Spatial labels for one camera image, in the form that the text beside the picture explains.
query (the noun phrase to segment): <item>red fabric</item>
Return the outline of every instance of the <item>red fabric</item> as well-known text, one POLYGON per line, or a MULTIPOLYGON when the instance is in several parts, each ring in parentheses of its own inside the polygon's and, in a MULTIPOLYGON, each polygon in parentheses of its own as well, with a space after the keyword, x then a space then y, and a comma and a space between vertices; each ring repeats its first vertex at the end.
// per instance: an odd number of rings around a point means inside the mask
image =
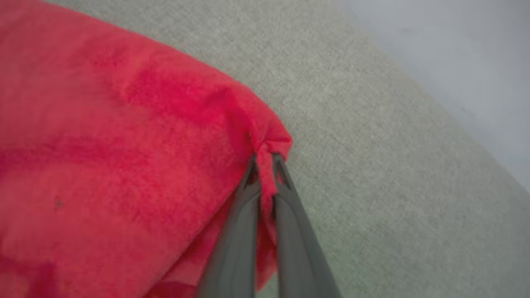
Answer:
POLYGON ((0 297, 190 297, 253 154, 264 285, 292 139, 249 89, 33 0, 0 0, 0 65, 0 297))

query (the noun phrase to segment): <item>red garment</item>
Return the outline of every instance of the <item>red garment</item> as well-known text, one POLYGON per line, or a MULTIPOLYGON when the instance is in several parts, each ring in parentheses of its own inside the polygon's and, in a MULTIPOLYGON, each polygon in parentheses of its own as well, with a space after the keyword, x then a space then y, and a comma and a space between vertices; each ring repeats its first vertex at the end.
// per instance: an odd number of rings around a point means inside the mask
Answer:
POLYGON ((0 65, 0 297, 190 297, 253 154, 265 284, 292 139, 249 89, 34 0, 0 0, 0 65))

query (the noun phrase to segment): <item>couch cushion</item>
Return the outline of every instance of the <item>couch cushion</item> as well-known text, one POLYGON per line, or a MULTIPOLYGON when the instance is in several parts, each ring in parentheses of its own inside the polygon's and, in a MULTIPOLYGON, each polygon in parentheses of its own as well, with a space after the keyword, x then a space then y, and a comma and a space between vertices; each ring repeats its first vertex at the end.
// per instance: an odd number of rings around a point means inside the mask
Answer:
POLYGON ((327 1, 53 2, 185 51, 276 111, 344 297, 530 295, 529 194, 327 1))

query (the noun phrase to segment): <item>white surface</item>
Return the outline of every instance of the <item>white surface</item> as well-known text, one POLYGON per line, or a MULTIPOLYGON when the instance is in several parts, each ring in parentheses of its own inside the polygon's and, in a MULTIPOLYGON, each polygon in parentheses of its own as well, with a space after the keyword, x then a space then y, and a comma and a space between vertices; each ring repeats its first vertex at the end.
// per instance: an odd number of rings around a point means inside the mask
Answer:
POLYGON ((529 0, 340 0, 530 190, 529 0))

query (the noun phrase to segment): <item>gray textured surface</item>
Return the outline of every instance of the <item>gray textured surface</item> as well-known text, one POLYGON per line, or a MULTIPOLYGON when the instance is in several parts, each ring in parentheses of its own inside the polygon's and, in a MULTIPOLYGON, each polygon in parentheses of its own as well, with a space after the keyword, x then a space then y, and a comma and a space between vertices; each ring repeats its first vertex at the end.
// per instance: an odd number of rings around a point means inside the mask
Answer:
POLYGON ((528 193, 326 1, 55 2, 183 50, 270 104, 344 297, 530 296, 528 193))

